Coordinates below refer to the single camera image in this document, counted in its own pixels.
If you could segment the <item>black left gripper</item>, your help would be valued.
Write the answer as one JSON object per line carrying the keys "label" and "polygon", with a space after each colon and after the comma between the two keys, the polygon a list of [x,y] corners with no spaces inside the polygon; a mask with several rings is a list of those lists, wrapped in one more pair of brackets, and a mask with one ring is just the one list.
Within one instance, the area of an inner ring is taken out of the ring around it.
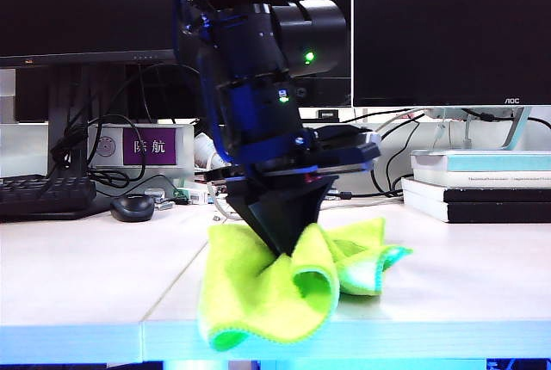
{"label": "black left gripper", "polygon": [[[340,174],[370,171],[374,160],[333,165],[231,164],[203,173],[207,182],[226,182],[228,202],[275,255],[291,255],[301,233],[318,222],[320,206]],[[268,190],[245,178],[276,176]]]}

